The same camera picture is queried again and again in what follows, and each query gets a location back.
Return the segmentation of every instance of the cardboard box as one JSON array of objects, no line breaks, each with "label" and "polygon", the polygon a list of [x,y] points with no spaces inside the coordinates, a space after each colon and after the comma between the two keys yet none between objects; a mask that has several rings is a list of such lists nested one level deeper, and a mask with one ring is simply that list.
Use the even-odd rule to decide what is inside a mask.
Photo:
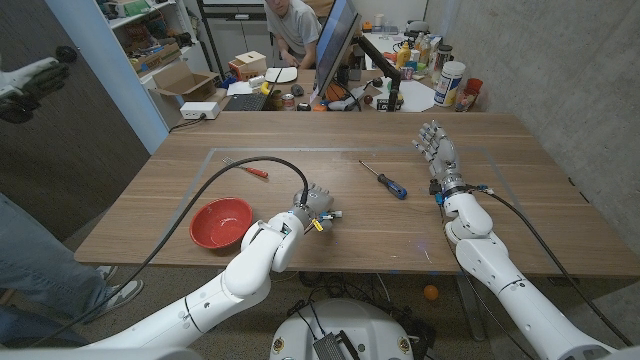
[{"label": "cardboard box", "polygon": [[186,62],[181,61],[153,75],[156,88],[152,91],[167,96],[182,96],[184,101],[205,101],[216,93],[212,72],[192,73]]},{"label": "cardboard box", "polygon": [[257,51],[250,51],[229,61],[229,68],[236,72],[238,80],[248,81],[267,72],[267,57]]},{"label": "cardboard box", "polygon": [[164,66],[180,56],[180,47],[178,44],[169,44],[162,47],[162,49],[149,56],[141,56],[138,58],[138,62],[132,63],[133,70],[136,71],[138,77],[143,77],[153,71],[154,69]]}]

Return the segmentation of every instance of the screwdriver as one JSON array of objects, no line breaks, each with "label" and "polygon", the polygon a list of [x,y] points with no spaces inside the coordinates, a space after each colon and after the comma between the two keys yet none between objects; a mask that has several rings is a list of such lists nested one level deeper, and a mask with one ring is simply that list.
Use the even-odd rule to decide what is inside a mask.
[{"label": "screwdriver", "polygon": [[377,172],[373,171],[373,169],[370,168],[369,165],[363,163],[362,160],[358,161],[360,161],[360,164],[366,166],[367,169],[371,170],[372,173],[376,174],[376,176],[378,177],[378,182],[383,183],[384,186],[387,187],[387,190],[389,190],[389,192],[392,193],[395,197],[400,200],[404,200],[407,197],[407,190],[400,186],[400,184],[384,176],[384,174],[378,174]]}]

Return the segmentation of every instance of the keyboard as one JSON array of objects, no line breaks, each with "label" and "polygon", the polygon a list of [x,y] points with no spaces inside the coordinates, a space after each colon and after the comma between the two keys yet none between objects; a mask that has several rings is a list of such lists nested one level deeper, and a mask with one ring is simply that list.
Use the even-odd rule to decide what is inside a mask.
[{"label": "keyboard", "polygon": [[262,111],[267,101],[264,94],[233,95],[224,107],[226,111]]}]

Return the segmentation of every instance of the white container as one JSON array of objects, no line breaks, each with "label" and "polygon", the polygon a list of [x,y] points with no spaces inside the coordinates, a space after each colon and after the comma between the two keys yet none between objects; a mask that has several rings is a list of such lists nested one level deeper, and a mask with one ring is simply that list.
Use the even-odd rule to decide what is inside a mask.
[{"label": "white container", "polygon": [[375,14],[373,15],[373,26],[382,26],[382,19],[384,18],[384,14]]},{"label": "white container", "polygon": [[456,91],[462,80],[462,74],[467,67],[459,61],[444,63],[440,80],[435,86],[436,95],[433,97],[436,105],[451,106],[456,100]]}]

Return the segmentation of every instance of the white plate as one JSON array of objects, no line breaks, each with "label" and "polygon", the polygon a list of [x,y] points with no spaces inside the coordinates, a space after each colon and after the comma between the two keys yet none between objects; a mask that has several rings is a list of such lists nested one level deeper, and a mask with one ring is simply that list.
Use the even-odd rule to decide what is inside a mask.
[{"label": "white plate", "polygon": [[[278,73],[282,69],[282,73],[280,77],[278,77]],[[267,73],[264,75],[265,80],[268,82],[275,82],[276,77],[278,78],[278,83],[293,81],[298,77],[298,69],[291,68],[268,68]]]}]

